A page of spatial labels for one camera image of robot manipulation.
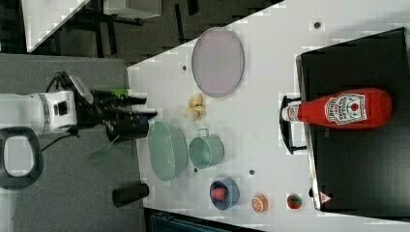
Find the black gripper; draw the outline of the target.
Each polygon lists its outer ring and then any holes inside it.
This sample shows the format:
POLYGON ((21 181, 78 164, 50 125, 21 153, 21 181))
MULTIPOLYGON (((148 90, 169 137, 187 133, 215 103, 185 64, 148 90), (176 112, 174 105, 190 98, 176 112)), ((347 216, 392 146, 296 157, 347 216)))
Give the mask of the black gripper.
POLYGON ((111 103, 115 106, 130 106, 145 104, 146 98, 133 96, 116 96, 113 92, 102 90, 90 90, 87 85, 73 75, 66 77, 66 88, 73 92, 76 110, 77 125, 80 128, 92 128, 95 125, 103 125, 105 121, 114 117, 119 118, 142 118, 148 120, 158 115, 157 111, 140 112, 111 109, 111 103))

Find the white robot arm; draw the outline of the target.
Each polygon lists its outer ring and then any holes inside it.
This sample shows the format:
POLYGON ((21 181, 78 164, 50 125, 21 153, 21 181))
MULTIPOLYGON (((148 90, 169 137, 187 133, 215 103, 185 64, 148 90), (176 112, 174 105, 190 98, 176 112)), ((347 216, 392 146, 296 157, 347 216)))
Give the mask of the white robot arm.
POLYGON ((132 110, 144 97, 95 90, 66 72, 57 72, 48 84, 54 91, 1 96, 1 188, 25 189, 44 169, 39 138, 57 134, 61 139, 104 125, 115 143, 147 136, 155 110, 132 110))

